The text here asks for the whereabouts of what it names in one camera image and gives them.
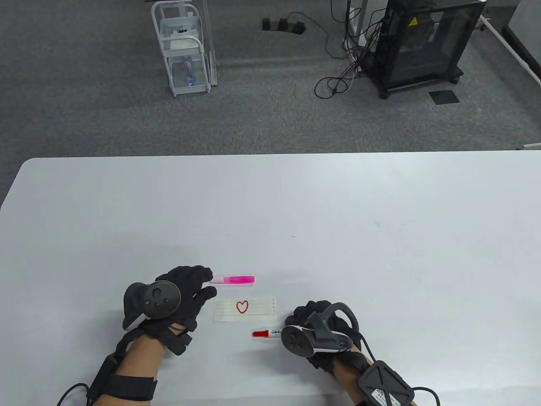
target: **white label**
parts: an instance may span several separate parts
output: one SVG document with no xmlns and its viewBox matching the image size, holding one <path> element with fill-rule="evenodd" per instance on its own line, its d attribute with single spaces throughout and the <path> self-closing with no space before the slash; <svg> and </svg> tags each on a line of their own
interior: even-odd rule
<svg viewBox="0 0 541 406">
<path fill-rule="evenodd" d="M 276 299 L 239 298 L 214 300 L 214 322 L 241 322 L 274 320 L 276 318 Z"/>
<path fill-rule="evenodd" d="M 381 406 L 388 406 L 387 399 L 385 398 L 385 392 L 383 392 L 383 390 L 376 389 L 372 392 L 372 397 L 376 399 Z M 392 406 L 400 406 L 400 402 L 397 401 L 393 395 L 389 394 L 389 398 L 391 398 Z"/>
</svg>

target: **pink highlighter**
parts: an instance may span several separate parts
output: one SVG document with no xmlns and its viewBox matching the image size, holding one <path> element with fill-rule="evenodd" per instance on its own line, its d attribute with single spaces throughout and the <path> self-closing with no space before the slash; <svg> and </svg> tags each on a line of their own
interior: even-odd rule
<svg viewBox="0 0 541 406">
<path fill-rule="evenodd" d="M 225 283 L 229 285 L 246 285 L 255 283 L 255 276 L 226 276 L 223 278 L 213 278 L 210 283 Z"/>
</svg>

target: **black glove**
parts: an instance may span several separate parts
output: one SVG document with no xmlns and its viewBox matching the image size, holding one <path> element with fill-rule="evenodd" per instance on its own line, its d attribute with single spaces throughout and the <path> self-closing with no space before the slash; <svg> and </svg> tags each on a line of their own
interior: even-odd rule
<svg viewBox="0 0 541 406">
<path fill-rule="evenodd" d="M 201 308 L 208 299 L 216 296 L 216 288 L 207 286 L 201 288 L 204 282 L 212 280 L 212 271 L 210 268 L 198 266 L 178 266 L 177 268 L 158 276 L 156 280 L 168 280 L 174 283 L 180 290 L 181 299 L 178 309 L 168 318 L 160 320 L 145 320 L 139 327 L 151 337 L 161 339 L 162 333 L 173 323 L 178 323 L 186 327 L 188 331 L 194 331 L 197 327 L 195 318 L 201 311 Z"/>
<path fill-rule="evenodd" d="M 297 325 L 311 328 L 307 323 L 308 316 L 313 312 L 322 313 L 323 310 L 331 305 L 326 300 L 314 302 L 310 300 L 306 306 L 299 306 L 295 309 L 292 316 L 286 318 L 285 325 Z M 327 319 L 327 325 L 333 331 L 339 331 L 347 335 L 353 341 L 353 344 L 360 350 L 361 349 L 361 334 L 354 331 L 345 320 L 338 317 L 335 313 Z M 334 376 L 334 360 L 337 359 L 343 364 L 356 369 L 361 374 L 364 373 L 370 366 L 363 354 L 358 352 L 318 352 L 312 357 L 307 358 L 316 369 L 321 368 L 323 371 L 328 372 Z"/>
</svg>

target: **velcro strap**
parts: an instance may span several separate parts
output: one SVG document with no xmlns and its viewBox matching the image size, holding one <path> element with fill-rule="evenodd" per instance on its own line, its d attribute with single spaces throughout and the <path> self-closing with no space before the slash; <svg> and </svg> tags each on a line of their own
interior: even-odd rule
<svg viewBox="0 0 541 406">
<path fill-rule="evenodd" d="M 168 328 L 161 331 L 156 338 L 175 355 L 186 351 L 186 346 L 192 341 L 188 333 L 183 332 L 177 336 Z"/>
<path fill-rule="evenodd" d="M 129 401 L 151 401 L 157 383 L 154 378 L 109 375 L 102 394 Z"/>
</svg>

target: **red marker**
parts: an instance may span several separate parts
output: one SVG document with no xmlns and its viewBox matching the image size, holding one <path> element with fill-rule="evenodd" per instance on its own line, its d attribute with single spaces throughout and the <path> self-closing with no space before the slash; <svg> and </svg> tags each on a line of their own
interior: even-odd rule
<svg viewBox="0 0 541 406">
<path fill-rule="evenodd" d="M 254 331 L 252 333 L 252 337 L 274 338 L 274 337 L 280 337 L 281 333 L 282 333 L 282 330 L 261 330 L 261 331 Z"/>
</svg>

